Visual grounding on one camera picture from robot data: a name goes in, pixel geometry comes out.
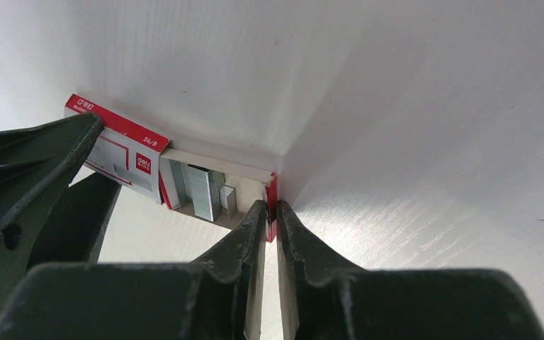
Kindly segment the silver staple strip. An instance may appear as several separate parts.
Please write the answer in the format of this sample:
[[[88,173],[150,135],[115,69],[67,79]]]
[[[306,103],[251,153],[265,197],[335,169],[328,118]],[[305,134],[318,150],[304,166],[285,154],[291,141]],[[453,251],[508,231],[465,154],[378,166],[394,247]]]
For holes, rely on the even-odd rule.
[[[220,173],[189,164],[187,174],[195,216],[209,222],[216,221],[222,211]]]
[[[189,202],[184,181],[182,164],[179,161],[169,160],[171,173],[169,196],[173,210],[182,208]]]

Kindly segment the red white staple box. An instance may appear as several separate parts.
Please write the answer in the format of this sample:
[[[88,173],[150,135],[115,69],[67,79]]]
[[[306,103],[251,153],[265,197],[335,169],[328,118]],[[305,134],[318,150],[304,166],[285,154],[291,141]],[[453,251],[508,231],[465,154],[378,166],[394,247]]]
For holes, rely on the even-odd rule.
[[[64,116],[85,113],[97,115],[104,124],[85,165],[162,204],[159,158],[170,139],[73,93]]]

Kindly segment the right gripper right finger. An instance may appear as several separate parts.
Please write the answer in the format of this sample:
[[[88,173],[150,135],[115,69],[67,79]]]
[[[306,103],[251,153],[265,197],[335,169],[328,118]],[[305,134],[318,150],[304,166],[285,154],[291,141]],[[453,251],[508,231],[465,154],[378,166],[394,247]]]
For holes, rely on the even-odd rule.
[[[485,268],[374,270],[349,261],[277,205],[286,339],[544,339],[524,291]]]

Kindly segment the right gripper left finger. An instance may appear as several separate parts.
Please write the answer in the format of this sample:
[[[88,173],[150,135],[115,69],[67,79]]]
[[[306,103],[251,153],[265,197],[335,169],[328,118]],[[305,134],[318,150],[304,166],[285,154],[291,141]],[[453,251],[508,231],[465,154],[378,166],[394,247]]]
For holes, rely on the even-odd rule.
[[[15,287],[0,339],[258,339],[268,206],[188,263],[45,263]]]

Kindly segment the staple box tray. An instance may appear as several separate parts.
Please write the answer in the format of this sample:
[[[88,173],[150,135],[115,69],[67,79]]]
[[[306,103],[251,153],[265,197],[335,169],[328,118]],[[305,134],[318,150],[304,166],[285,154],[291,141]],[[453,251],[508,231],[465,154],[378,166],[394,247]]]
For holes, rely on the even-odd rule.
[[[278,175],[273,171],[168,148],[159,158],[159,190],[169,210],[229,230],[262,200],[266,240],[276,238]]]

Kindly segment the small silver staple piece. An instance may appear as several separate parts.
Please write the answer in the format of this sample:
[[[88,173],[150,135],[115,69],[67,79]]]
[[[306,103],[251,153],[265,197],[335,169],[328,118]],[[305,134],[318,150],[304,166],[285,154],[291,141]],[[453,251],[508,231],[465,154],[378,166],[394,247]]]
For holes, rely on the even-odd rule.
[[[224,185],[220,189],[219,193],[222,208],[226,212],[228,220],[231,220],[238,211],[236,189],[234,187]]]

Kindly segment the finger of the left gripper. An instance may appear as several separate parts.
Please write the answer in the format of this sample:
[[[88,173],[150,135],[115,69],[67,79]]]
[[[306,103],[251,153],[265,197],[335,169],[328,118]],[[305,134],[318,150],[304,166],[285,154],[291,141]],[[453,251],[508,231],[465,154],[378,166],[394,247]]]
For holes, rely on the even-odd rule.
[[[24,276],[36,239],[103,130],[80,114],[0,132],[0,311]]]
[[[67,188],[49,214],[26,268],[49,262],[98,261],[121,185],[93,173]]]

